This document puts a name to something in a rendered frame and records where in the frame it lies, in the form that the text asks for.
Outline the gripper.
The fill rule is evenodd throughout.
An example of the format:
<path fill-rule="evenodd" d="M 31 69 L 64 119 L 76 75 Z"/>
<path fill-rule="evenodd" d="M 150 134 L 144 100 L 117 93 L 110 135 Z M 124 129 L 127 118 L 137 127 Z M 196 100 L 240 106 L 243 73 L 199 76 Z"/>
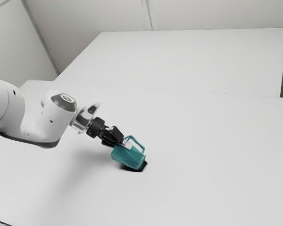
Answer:
<path fill-rule="evenodd" d="M 92 120 L 86 134 L 92 138 L 101 138 L 101 144 L 108 147 L 114 148 L 116 145 L 120 145 L 126 149 L 131 149 L 133 146 L 128 141 L 125 141 L 123 133 L 116 126 L 112 126 L 110 130 L 110 128 L 105 125 L 105 121 L 100 117 L 96 117 Z"/>

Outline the teal faceted mug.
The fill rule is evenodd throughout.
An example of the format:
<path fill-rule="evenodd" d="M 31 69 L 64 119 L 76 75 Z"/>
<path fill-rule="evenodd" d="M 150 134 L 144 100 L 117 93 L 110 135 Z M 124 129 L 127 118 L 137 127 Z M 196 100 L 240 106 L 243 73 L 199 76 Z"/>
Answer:
<path fill-rule="evenodd" d="M 120 145 L 113 148 L 111 158 L 135 171 L 143 171 L 147 164 L 145 147 L 132 135 L 126 136 Z"/>

